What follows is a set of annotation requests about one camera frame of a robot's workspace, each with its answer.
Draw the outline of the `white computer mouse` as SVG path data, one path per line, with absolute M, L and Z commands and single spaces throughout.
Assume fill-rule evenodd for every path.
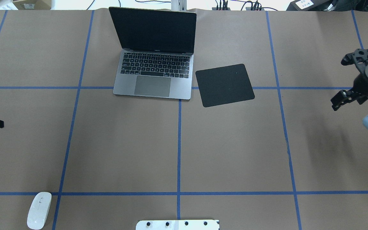
M 41 230 L 47 221 L 52 194 L 50 192 L 38 193 L 32 201 L 27 215 L 27 226 L 32 230 Z

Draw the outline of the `black mouse pad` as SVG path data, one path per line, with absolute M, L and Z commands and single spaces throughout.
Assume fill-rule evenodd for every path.
M 244 64 L 199 70 L 195 76 L 205 108 L 255 99 Z

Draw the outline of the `grey laptop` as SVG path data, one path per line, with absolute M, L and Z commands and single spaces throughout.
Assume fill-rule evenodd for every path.
M 113 93 L 190 100 L 195 12 L 109 7 L 121 45 Z

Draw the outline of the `white desk lamp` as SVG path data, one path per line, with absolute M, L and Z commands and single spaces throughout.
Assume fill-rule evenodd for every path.
M 171 11 L 185 12 L 187 11 L 187 0 L 170 0 Z

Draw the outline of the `black box with label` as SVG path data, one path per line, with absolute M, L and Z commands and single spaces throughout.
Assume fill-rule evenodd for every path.
M 368 0 L 294 0 L 289 3 L 287 11 L 364 11 Z

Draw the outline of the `cardboard box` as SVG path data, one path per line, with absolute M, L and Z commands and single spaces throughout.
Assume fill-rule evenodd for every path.
M 52 0 L 0 0 L 0 10 L 50 10 Z

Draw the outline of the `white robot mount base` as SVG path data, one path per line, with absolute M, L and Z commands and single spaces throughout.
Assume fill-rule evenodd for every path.
M 219 230 L 219 220 L 187 219 L 187 220 L 143 220 L 139 221 L 136 230 Z

